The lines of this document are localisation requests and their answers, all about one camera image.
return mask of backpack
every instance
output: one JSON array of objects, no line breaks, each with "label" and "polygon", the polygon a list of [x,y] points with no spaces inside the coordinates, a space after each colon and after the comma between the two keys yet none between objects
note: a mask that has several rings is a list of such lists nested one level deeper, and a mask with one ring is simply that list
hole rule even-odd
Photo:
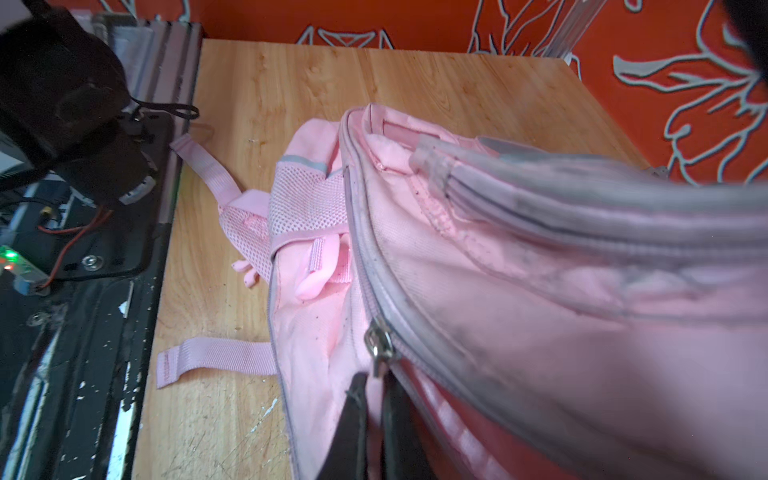
[{"label": "backpack", "polygon": [[294,478],[436,476],[411,404],[465,477],[768,472],[768,187],[673,184],[377,104],[306,122],[270,194],[188,135],[171,147],[246,286],[269,282],[271,344],[190,339],[160,353],[157,387],[277,374]]}]

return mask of pink strap loop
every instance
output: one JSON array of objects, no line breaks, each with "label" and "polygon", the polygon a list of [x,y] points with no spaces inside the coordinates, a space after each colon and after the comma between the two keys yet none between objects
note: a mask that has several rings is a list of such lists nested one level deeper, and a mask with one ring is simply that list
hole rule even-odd
[{"label": "pink strap loop", "polygon": [[192,369],[219,369],[248,375],[276,375],[269,343],[198,336],[157,354],[157,387],[176,382]]},{"label": "pink strap loop", "polygon": [[227,169],[192,140],[189,134],[178,138],[170,144],[170,148],[200,175],[219,205],[226,205],[240,196],[240,188]]}]

